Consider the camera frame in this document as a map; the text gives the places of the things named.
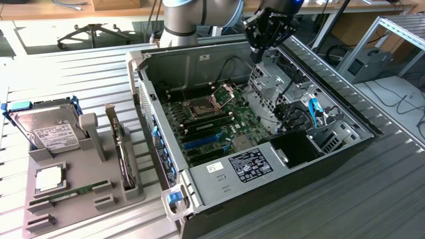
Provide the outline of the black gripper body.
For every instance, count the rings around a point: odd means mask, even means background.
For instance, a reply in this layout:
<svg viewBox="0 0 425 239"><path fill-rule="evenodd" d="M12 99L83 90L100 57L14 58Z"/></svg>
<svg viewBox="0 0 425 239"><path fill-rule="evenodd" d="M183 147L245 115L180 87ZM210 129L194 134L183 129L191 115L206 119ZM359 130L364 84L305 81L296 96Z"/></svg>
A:
<svg viewBox="0 0 425 239"><path fill-rule="evenodd" d="M268 23L271 20L288 25L299 13L303 0L261 0L257 21Z"/></svg>

